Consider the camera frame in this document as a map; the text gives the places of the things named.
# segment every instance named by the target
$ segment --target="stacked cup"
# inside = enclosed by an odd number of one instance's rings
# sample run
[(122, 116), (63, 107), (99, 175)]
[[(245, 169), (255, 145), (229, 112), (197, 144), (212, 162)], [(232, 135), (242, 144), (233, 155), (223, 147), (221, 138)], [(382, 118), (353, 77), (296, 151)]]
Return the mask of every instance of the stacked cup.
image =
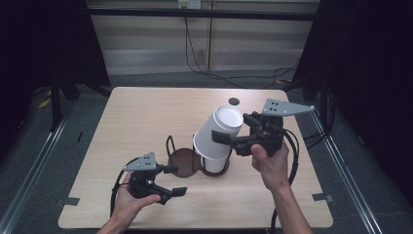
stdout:
[(216, 108), (194, 136), (195, 150), (201, 155), (201, 164), (210, 173), (221, 172), (230, 156), (231, 147), (212, 141), (212, 130), (236, 137), (244, 122), (243, 115), (233, 105)]

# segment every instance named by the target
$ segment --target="person's left hand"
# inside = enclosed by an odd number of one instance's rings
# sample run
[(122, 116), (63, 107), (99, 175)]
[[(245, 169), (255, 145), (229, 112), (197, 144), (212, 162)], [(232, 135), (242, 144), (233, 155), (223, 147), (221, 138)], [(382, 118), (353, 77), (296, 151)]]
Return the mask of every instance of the person's left hand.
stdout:
[(115, 209), (109, 221), (99, 230), (98, 233), (123, 233), (131, 225), (136, 215), (142, 208), (159, 202), (161, 197), (152, 194), (144, 198), (136, 199), (129, 192), (129, 182), (131, 173), (125, 176), (125, 184), (118, 189)]

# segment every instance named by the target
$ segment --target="power outlet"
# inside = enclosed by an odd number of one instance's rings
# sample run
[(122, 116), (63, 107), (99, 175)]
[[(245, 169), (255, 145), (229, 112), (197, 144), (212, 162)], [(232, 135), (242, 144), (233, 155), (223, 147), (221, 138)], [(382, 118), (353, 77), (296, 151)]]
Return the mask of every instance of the power outlet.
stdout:
[(189, 9), (201, 9), (201, 0), (189, 0)]
[(189, 9), (189, 0), (178, 0), (178, 9)]

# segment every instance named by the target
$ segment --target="brown coaster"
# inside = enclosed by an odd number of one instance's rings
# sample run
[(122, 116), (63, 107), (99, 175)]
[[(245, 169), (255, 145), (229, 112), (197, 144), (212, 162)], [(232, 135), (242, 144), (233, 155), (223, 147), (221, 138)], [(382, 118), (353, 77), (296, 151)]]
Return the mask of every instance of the brown coaster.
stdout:
[[(173, 152), (170, 153), (169, 151), (169, 141), (172, 144)], [(224, 169), (219, 173), (210, 173), (208, 172), (205, 167), (201, 164), (201, 155), (195, 152), (195, 149), (190, 148), (180, 148), (175, 149), (173, 144), (172, 136), (168, 137), (167, 140), (167, 153), (169, 156), (168, 165), (170, 166), (177, 166), (178, 172), (174, 173), (174, 175), (178, 177), (188, 177), (193, 175), (197, 170), (200, 170), (207, 176), (222, 176), (224, 175), (229, 168), (230, 161), (228, 157), (227, 162), (225, 163)]]

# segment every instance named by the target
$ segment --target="wooden tabletop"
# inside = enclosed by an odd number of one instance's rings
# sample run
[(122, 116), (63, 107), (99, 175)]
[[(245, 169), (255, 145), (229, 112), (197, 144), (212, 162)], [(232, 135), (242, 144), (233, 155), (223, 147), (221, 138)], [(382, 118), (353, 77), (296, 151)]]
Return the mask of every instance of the wooden tabletop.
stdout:
[[(242, 113), (261, 112), (267, 98), (287, 100), (282, 91), (236, 89), (116, 88), (113, 90), (69, 197), (77, 206), (65, 206), (58, 224), (62, 228), (100, 228), (109, 218), (111, 189), (128, 161), (155, 152), (159, 164), (168, 163), (166, 140), (173, 136), (176, 148), (192, 148), (193, 134), (207, 116), (229, 98), (238, 98)], [(312, 227), (329, 227), (332, 217), (295, 117), (284, 118), (284, 128), (300, 143), (297, 176), (292, 189)], [(239, 136), (247, 136), (243, 125)], [(292, 150), (289, 165), (292, 162)], [(268, 228), (274, 202), (251, 167), (251, 157), (232, 154), (228, 171), (218, 177), (196, 172), (186, 178), (159, 174), (156, 183), (166, 189), (188, 187), (183, 197), (164, 206), (144, 208), (132, 229)]]

